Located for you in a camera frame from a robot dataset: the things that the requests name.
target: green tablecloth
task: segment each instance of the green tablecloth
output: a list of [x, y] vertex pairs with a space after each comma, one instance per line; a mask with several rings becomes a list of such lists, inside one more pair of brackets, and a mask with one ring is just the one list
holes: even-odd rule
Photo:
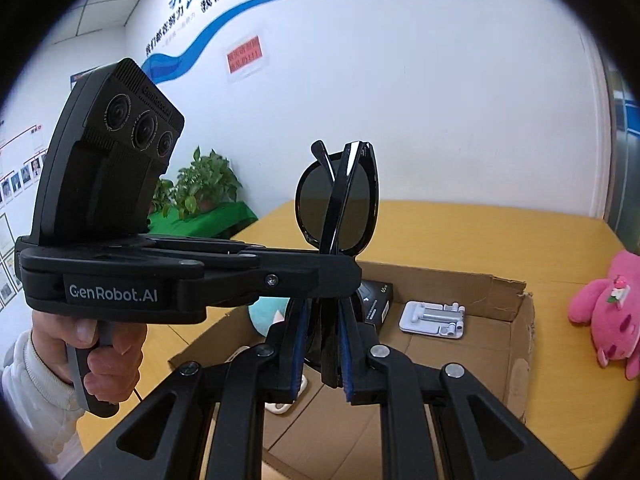
[[149, 215], [149, 233], [157, 235], [193, 236], [199, 238], [231, 238], [258, 218], [244, 202], [225, 202], [213, 211], [180, 220], [172, 208], [164, 218], [161, 212]]

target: human hand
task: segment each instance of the human hand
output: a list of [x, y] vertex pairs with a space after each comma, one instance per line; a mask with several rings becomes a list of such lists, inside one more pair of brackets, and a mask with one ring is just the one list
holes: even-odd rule
[[[36, 353], [60, 380], [71, 384], [66, 359], [66, 344], [75, 348], [91, 348], [98, 340], [97, 321], [73, 319], [45, 312], [33, 311], [31, 340]], [[87, 358], [90, 373], [84, 377], [87, 392], [98, 400], [117, 404], [129, 399], [140, 379], [142, 343], [146, 338], [146, 324], [114, 324], [111, 342], [93, 350]]]

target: camera lens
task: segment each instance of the camera lens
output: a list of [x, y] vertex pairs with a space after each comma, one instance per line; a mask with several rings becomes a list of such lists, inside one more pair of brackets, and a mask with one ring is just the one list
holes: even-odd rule
[[145, 150], [151, 143], [151, 139], [156, 134], [156, 117], [150, 111], [144, 112], [133, 127], [133, 145]]
[[116, 97], [111, 100], [107, 106], [107, 111], [104, 113], [104, 121], [107, 124], [107, 128], [110, 130], [121, 129], [129, 118], [129, 111], [129, 97], [124, 94], [116, 95]]
[[165, 132], [158, 140], [158, 155], [165, 156], [171, 149], [171, 143], [174, 140], [171, 132]]

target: sleeve cuff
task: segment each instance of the sleeve cuff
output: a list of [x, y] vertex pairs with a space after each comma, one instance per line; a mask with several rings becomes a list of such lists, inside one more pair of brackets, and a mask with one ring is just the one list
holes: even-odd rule
[[40, 356], [33, 346], [31, 335], [29, 336], [27, 344], [24, 346], [23, 356], [24, 366], [31, 382], [47, 402], [68, 412], [74, 412], [80, 409], [73, 386], [63, 383], [63, 381], [42, 362], [42, 359], [40, 359]]

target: red sign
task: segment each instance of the red sign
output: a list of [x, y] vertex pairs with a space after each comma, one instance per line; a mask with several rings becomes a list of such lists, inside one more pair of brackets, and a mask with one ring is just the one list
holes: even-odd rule
[[229, 72], [232, 74], [261, 57], [262, 49], [260, 48], [260, 39], [256, 36], [252, 40], [236, 47], [226, 55], [226, 60], [229, 62]]

